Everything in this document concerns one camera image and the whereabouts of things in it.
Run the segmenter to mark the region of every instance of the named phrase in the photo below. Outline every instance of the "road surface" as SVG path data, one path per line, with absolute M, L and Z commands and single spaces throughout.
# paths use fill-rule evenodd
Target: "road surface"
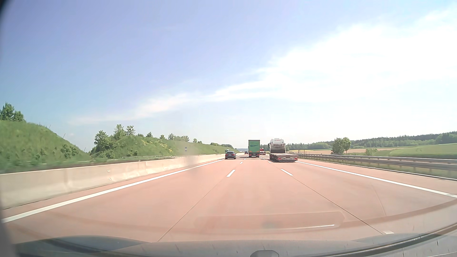
M 457 182 L 449 180 L 304 159 L 275 163 L 268 155 L 181 170 L 7 209 L 4 222 L 18 243 L 74 235 L 353 240 L 457 220 Z

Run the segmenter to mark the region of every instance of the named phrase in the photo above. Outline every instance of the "truck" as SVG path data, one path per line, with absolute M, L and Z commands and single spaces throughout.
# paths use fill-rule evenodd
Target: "truck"
M 251 157 L 260 157 L 260 140 L 248 140 L 248 154 Z
M 268 144 L 270 148 L 270 160 L 278 162 L 295 162 L 298 160 L 296 155 L 286 154 L 286 144 L 283 139 L 272 139 Z

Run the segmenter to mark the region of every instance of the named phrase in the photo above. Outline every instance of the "wispy cloud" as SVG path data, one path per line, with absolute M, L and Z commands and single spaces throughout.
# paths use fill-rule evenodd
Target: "wispy cloud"
M 252 98 L 340 101 L 392 90 L 434 90 L 457 82 L 457 8 L 432 12 L 403 27 L 355 24 L 313 45 L 292 49 L 257 70 L 258 79 L 202 94 L 150 98 L 121 115 L 79 117 L 77 123 L 133 120 L 190 104 Z

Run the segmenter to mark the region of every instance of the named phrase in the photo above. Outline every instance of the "car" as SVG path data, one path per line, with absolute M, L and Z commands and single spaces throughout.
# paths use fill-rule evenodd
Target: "car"
M 236 153 L 233 151 L 226 152 L 225 159 L 236 159 Z

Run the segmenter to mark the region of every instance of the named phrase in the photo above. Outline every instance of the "blue sky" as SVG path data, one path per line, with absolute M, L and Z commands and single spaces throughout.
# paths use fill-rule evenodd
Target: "blue sky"
M 15 0 L 0 36 L 0 102 L 86 151 L 457 129 L 452 1 Z

